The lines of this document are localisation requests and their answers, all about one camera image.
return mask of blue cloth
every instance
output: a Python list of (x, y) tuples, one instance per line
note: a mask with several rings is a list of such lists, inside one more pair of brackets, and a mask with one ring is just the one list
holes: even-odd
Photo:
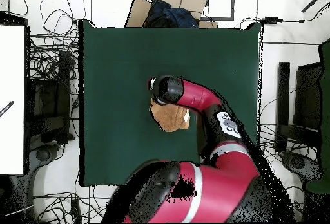
[(172, 8), (165, 1), (156, 0), (146, 21), (147, 28), (198, 28), (198, 24), (189, 11)]

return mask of green tabletop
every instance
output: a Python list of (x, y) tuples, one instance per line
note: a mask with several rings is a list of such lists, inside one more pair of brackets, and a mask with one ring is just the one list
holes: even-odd
[(83, 185), (124, 184), (154, 158), (199, 161), (193, 113), (189, 129), (172, 133), (153, 121), (150, 77), (182, 76), (219, 91), (256, 140), (260, 29), (93, 28), (84, 21)]

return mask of red robot arm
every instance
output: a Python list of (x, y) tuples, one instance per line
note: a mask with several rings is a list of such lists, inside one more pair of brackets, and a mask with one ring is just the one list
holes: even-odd
[(197, 138), (204, 140), (201, 164), (163, 162), (151, 170), (124, 222), (270, 221), (268, 191), (220, 99), (208, 88), (178, 77), (151, 79), (149, 86), (157, 103), (197, 113)]

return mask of white screen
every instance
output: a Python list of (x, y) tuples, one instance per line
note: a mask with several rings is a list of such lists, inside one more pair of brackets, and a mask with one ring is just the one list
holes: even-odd
[(0, 174), (23, 174), (24, 26), (0, 25)]

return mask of cardboard box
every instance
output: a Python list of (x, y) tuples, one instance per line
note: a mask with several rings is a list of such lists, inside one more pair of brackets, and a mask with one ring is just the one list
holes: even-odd
[[(172, 8), (181, 7), (190, 11), (191, 15), (200, 20), (206, 0), (162, 0), (169, 3)], [(147, 0), (133, 0), (125, 27), (142, 27), (148, 16), (151, 3)], [(217, 22), (199, 21), (199, 28), (216, 28)]]

